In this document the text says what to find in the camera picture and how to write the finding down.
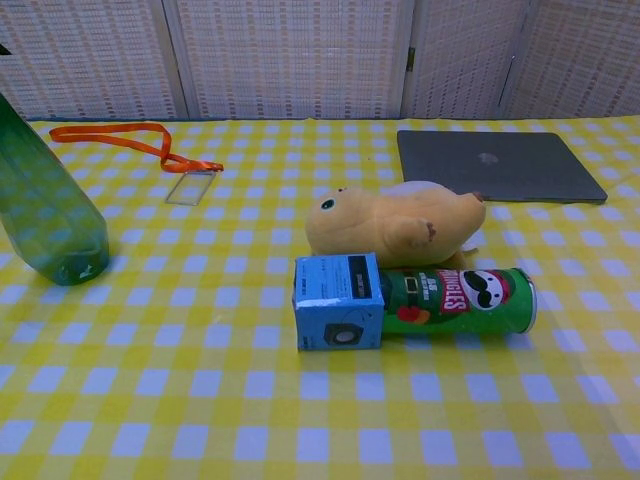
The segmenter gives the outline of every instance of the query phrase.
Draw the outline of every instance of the tablecloth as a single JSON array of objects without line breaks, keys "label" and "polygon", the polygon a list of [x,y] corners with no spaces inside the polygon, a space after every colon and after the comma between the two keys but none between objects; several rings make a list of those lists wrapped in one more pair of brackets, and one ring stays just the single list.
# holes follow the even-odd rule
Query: tablecloth
[{"label": "tablecloth", "polygon": [[[112,260],[54,286],[0,236],[1,477],[640,477],[640,117],[166,123],[173,152],[226,167],[193,207],[164,203],[179,177],[156,157],[32,125]],[[556,132],[609,200],[489,203],[470,262],[531,275],[526,335],[298,352],[307,208],[400,182],[405,128]]]}]

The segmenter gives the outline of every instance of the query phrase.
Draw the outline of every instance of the wicker screen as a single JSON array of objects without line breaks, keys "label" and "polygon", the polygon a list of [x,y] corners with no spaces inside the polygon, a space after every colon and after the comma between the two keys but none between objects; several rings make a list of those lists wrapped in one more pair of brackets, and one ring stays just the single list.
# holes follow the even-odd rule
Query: wicker screen
[{"label": "wicker screen", "polygon": [[176,117],[147,1],[1,0],[0,44],[0,90],[26,117]]},{"label": "wicker screen", "polygon": [[397,117],[412,12],[413,1],[397,0],[177,0],[182,40],[173,28],[172,38],[184,42],[187,61],[179,62],[195,103],[190,111],[202,118]]},{"label": "wicker screen", "polygon": [[540,2],[508,117],[640,114],[640,2]]},{"label": "wicker screen", "polygon": [[492,118],[525,20],[528,0],[416,3],[404,116]]}]

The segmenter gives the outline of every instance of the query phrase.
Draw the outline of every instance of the badge holder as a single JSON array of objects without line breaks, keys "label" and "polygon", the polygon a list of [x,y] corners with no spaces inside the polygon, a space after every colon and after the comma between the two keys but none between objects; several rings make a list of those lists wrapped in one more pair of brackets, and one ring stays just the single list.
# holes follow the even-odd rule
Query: badge holder
[{"label": "badge holder", "polygon": [[[155,148],[136,140],[114,137],[112,133],[150,131],[162,133],[162,147]],[[171,153],[171,134],[159,123],[116,123],[110,125],[71,125],[52,129],[49,134],[56,142],[100,142],[128,147],[160,157],[162,170],[182,173],[182,177],[165,198],[165,203],[198,205],[211,185],[216,172],[224,171],[221,163],[189,160]]]},{"label": "badge holder", "polygon": [[172,205],[196,206],[216,176],[212,170],[185,172],[165,198]]}]

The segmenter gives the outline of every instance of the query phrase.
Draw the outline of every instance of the blue box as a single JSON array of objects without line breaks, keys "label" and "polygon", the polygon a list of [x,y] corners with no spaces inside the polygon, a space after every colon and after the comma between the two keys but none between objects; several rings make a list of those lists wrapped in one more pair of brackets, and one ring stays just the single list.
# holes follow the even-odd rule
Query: blue box
[{"label": "blue box", "polygon": [[298,349],[380,348],[384,299],[374,254],[296,259],[292,300]]}]

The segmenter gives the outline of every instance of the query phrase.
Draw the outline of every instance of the plush toy eye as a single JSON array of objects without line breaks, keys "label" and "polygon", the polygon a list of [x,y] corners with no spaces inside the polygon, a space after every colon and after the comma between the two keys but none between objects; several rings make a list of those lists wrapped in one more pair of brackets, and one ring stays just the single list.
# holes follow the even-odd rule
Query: plush toy eye
[{"label": "plush toy eye", "polygon": [[330,198],[329,200],[325,200],[324,202],[322,202],[320,208],[322,208],[323,210],[331,210],[335,204],[336,201],[333,198]]}]

